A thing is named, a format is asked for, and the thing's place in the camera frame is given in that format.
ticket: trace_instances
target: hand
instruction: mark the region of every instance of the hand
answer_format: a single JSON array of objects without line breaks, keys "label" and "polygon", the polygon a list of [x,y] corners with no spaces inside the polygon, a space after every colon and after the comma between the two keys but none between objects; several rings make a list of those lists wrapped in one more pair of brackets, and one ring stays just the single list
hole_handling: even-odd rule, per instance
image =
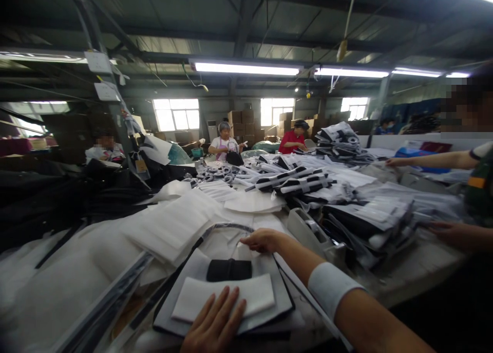
[{"label": "hand", "polygon": [[390,158],[385,162],[386,166],[406,166],[411,164],[412,162],[409,158]]},{"label": "hand", "polygon": [[272,229],[258,229],[252,233],[249,237],[240,239],[240,241],[248,245],[250,250],[257,251],[259,253],[275,253],[278,249],[279,241],[287,236],[282,232]]},{"label": "hand", "polygon": [[217,353],[227,349],[238,331],[247,306],[247,301],[243,299],[230,317],[239,292],[236,287],[230,294],[230,288],[226,286],[216,303],[216,296],[211,295],[185,336],[180,352]]},{"label": "hand", "polygon": [[453,222],[432,222],[428,230],[447,245],[465,251],[479,251],[485,246],[490,229]]}]

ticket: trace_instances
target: red shirt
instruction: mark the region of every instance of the red shirt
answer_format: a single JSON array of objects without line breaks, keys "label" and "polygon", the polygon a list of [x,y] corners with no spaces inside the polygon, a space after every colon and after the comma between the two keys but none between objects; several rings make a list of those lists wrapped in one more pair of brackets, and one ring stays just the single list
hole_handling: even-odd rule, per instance
[{"label": "red shirt", "polygon": [[284,137],[282,138],[281,146],[279,147],[279,152],[282,154],[290,154],[295,149],[298,148],[297,146],[284,147],[284,144],[286,142],[301,142],[304,145],[305,144],[305,137],[303,135],[296,137],[296,134],[294,133],[294,131],[286,132],[284,134]]}]

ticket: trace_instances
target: fabric stack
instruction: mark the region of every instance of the fabric stack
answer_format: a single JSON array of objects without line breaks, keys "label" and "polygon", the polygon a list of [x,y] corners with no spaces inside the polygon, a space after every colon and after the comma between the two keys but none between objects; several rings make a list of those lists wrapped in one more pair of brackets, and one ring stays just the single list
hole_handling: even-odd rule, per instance
[{"label": "fabric stack", "polygon": [[358,135],[346,122],[322,128],[315,137],[318,139],[316,154],[327,155],[334,162],[361,166],[378,160],[361,148]]}]

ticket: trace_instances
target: window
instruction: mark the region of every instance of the window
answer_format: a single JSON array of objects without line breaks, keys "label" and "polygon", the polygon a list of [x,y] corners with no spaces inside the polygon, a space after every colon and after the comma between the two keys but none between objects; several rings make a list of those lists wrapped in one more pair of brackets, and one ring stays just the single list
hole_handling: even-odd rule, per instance
[{"label": "window", "polygon": [[351,112],[349,120],[359,120],[365,117],[368,98],[343,98],[341,112]]},{"label": "window", "polygon": [[279,115],[293,111],[294,99],[261,99],[260,124],[271,126],[278,124]]},{"label": "window", "polygon": [[[13,112],[22,114],[32,119],[38,119],[40,121],[43,120],[42,115],[44,114],[58,114],[69,111],[68,104],[65,101],[19,102],[10,103],[9,106]],[[48,132],[44,126],[29,123],[19,118],[12,117],[12,121],[19,127],[26,127],[37,131],[36,133],[33,131],[28,131],[27,129],[19,128],[19,131],[24,137],[40,136]]]},{"label": "window", "polygon": [[159,99],[153,101],[160,131],[199,129],[198,99]]}]

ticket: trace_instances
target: black and white striped fabric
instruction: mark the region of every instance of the black and white striped fabric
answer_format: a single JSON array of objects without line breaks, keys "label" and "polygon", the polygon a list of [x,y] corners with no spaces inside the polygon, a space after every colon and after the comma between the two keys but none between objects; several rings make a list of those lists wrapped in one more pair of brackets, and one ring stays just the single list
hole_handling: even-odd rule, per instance
[{"label": "black and white striped fabric", "polygon": [[275,190],[283,195],[308,194],[332,186],[335,181],[328,176],[326,173],[318,173],[303,178],[289,178]]}]

